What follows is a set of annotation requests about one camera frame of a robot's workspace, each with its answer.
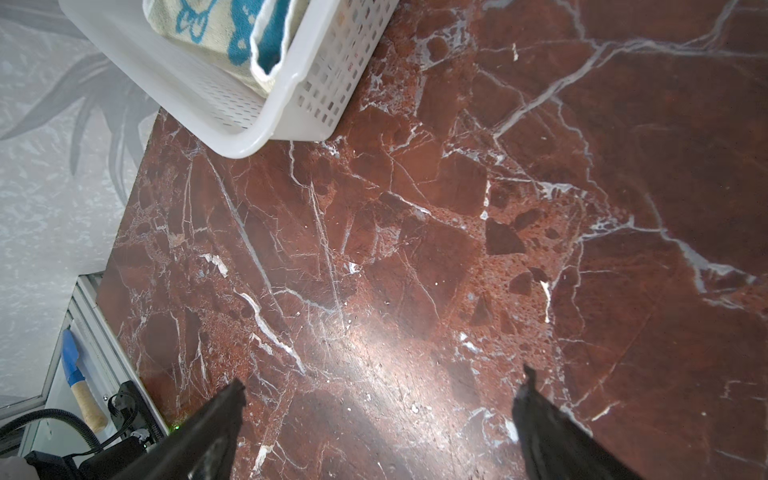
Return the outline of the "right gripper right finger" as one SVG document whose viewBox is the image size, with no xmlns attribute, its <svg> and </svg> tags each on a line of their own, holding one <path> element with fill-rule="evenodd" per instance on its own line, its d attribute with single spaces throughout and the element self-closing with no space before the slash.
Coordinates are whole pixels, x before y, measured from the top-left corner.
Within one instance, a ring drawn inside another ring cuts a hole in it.
<svg viewBox="0 0 768 480">
<path fill-rule="evenodd" d="M 535 369 L 525 364 L 523 371 L 512 418 L 530 479 L 639 477 L 537 390 Z"/>
</svg>

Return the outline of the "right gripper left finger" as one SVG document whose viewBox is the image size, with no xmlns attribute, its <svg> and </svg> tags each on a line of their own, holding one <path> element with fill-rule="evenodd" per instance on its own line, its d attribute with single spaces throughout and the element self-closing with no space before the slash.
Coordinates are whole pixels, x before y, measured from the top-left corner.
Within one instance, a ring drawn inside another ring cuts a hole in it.
<svg viewBox="0 0 768 480">
<path fill-rule="evenodd" d="M 245 406 L 245 386 L 235 379 L 116 477 L 228 480 Z"/>
</svg>

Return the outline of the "white perforated plastic basket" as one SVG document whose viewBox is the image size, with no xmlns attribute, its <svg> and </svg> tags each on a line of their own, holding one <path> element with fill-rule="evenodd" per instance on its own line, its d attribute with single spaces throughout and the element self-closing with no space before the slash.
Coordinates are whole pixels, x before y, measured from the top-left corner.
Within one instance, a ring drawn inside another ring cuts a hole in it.
<svg viewBox="0 0 768 480">
<path fill-rule="evenodd" d="M 392 1 L 64 1 L 115 65 L 216 153 L 331 136 Z"/>
</svg>

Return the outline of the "bear print towel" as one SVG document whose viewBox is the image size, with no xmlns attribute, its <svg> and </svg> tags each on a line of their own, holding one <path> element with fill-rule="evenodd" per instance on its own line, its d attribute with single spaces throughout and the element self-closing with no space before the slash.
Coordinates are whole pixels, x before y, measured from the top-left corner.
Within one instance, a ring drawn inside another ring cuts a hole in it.
<svg viewBox="0 0 768 480">
<path fill-rule="evenodd" d="M 152 29 L 265 98 L 309 3 L 303 0 L 149 0 Z"/>
</svg>

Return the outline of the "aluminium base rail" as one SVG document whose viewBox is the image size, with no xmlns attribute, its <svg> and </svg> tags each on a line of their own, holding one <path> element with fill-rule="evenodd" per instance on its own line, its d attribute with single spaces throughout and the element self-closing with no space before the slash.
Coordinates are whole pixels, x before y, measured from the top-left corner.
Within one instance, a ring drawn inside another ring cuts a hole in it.
<svg viewBox="0 0 768 480">
<path fill-rule="evenodd" d="M 3 406 L 1 408 L 1 423 L 3 425 L 24 414 L 42 409 L 61 409 L 82 419 L 80 408 L 66 381 L 61 364 L 61 334 L 69 328 L 79 350 L 80 357 L 77 365 L 83 373 L 97 404 L 109 421 L 108 426 L 102 432 L 95 433 L 96 437 L 104 440 L 116 431 L 116 425 L 109 417 L 107 400 L 117 393 L 122 383 L 128 380 L 138 384 L 144 398 L 150 405 L 154 418 L 166 434 L 169 432 L 166 422 L 150 399 L 148 391 L 139 379 L 97 303 L 97 293 L 102 280 L 103 275 L 101 273 L 78 277 L 65 311 L 63 324 L 59 329 L 59 338 L 50 357 L 50 365 L 46 370 L 42 392 L 27 400 L 15 400 L 7 406 Z"/>
</svg>

